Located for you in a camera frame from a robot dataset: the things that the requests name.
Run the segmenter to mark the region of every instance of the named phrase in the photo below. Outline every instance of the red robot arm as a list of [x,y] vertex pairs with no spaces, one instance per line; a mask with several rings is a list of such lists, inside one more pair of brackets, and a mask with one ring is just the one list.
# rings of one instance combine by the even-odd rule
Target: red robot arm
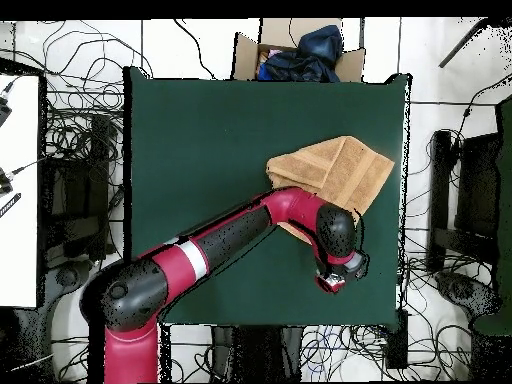
[[336,293],[351,279],[365,275],[368,260],[354,248],[350,212],[296,187],[259,195],[89,283],[81,309],[90,322],[87,309],[100,303],[104,382],[156,383],[157,316],[162,308],[280,222],[291,224],[310,240],[318,266],[315,280],[324,291]]

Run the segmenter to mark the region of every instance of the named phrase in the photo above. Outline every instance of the brown towel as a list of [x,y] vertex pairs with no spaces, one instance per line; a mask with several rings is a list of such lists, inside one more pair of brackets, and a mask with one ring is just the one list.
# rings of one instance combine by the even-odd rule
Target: brown towel
[[[354,137],[338,137],[277,156],[267,163],[273,188],[298,186],[348,211],[357,223],[386,182],[394,162]],[[285,230],[309,243],[290,225]]]

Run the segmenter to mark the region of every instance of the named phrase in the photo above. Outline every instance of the blue cloth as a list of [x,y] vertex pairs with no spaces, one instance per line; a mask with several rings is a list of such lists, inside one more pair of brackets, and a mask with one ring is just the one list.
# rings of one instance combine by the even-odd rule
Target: blue cloth
[[328,25],[303,35],[296,51],[270,57],[265,72],[274,81],[339,82],[334,66],[342,52],[339,28]]
[[267,71],[264,63],[260,65],[260,72],[258,73],[258,81],[272,81],[272,75]]

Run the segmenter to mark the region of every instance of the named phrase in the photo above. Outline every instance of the green table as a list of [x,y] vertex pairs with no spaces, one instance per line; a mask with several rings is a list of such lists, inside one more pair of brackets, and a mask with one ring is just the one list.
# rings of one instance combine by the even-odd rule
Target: green table
[[386,84],[148,80],[126,71],[132,208],[125,237],[133,256],[268,190],[265,165],[273,156],[352,135],[396,163],[364,215],[366,278],[337,296],[322,292],[311,247],[278,229],[166,311],[164,321],[394,323],[409,82],[407,75]]

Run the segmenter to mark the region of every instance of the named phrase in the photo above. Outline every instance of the white table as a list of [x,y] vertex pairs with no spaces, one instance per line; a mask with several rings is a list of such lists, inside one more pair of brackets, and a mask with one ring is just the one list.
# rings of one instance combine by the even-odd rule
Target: white table
[[[0,91],[14,79],[0,75]],[[36,76],[16,80],[8,97],[10,116],[0,127],[0,167],[11,172],[37,160],[38,85]],[[0,218],[0,306],[35,307],[37,287],[37,164],[15,176],[4,206],[21,199]]]

